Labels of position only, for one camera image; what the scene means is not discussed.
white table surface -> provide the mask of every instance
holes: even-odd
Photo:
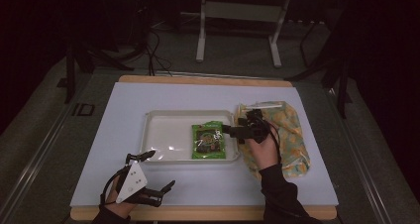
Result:
[[[70,206],[92,206],[106,181],[123,167],[126,155],[141,148],[146,114],[152,110],[229,110],[240,103],[286,101],[295,108],[311,159],[309,172],[289,178],[303,205],[338,205],[337,195],[322,160],[302,102],[293,87],[253,87],[117,82],[112,91]],[[156,165],[142,163],[148,188],[161,189],[172,180],[162,205],[264,205],[260,183],[242,157],[226,164]]]

gray floor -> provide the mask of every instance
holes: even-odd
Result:
[[[185,18],[180,31],[172,30],[165,23],[157,23],[154,27],[159,36],[157,56],[162,58],[154,60],[154,67],[159,70],[157,73],[169,75],[170,71],[172,75],[194,73],[282,79],[305,69],[298,45],[308,29],[306,26],[289,23],[283,27],[277,43],[283,67],[274,68],[266,25],[247,25],[246,29],[251,28],[252,34],[243,33],[244,27],[239,30],[236,22],[215,20],[209,25],[205,60],[197,63],[197,21]],[[305,44],[309,58],[319,52],[327,36],[328,30],[323,25],[316,27]],[[158,38],[151,35],[151,47],[157,42]],[[75,223],[67,216],[72,193],[113,83],[127,73],[96,62],[97,69],[93,74],[77,74],[78,92],[69,104],[63,104],[65,89],[56,87],[65,77],[65,59],[55,65],[0,138],[0,201],[2,210],[6,205],[15,207],[9,213],[10,223]],[[130,73],[147,74],[148,62],[146,56],[141,56],[126,64],[136,68]],[[328,94],[319,92],[322,74],[320,71],[296,86],[300,93],[311,95],[311,101],[303,102],[313,104],[305,109],[317,142],[329,145],[320,147],[320,151],[337,191],[338,211],[343,222],[418,223],[419,203],[400,173],[356,83],[349,81],[348,93],[352,103],[346,104],[348,118],[337,119],[334,110],[331,112],[334,102],[329,108],[317,107]],[[93,116],[71,116],[75,103],[95,104]],[[320,121],[329,123],[317,124]],[[331,131],[342,128],[345,133],[332,135]],[[33,157],[44,159],[32,161]],[[27,183],[20,183],[18,179],[22,171],[28,171],[28,163],[37,170],[32,170],[33,175],[27,178]],[[14,190],[16,186],[26,188]],[[10,193],[14,196],[7,199]]]

white tray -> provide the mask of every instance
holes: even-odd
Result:
[[[149,162],[225,163],[238,156],[237,140],[224,134],[225,159],[193,159],[192,125],[220,121],[234,126],[233,114],[225,110],[154,110],[146,114],[141,153],[156,151]]]

sleeve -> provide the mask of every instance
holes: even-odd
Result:
[[[114,212],[108,210],[103,205],[99,206],[99,213],[93,219],[92,224],[129,224],[130,216],[124,219]]]
[[[265,196],[264,223],[322,223],[310,217],[297,200],[297,186],[284,179],[281,164],[262,169],[260,174]]]

yellow cloth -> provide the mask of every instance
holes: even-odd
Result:
[[[277,107],[261,108],[262,115],[266,120],[272,121],[278,126],[278,136],[280,144],[280,155],[282,162],[282,172],[285,177],[305,175],[310,168],[310,159],[303,142],[302,128],[299,118],[292,106],[284,101],[269,101],[265,105],[271,104]],[[238,117],[246,118],[246,113],[251,109],[247,105],[241,104],[238,110]],[[244,154],[244,160],[250,172],[258,179],[261,179],[258,167],[247,144],[240,145],[240,150]]]

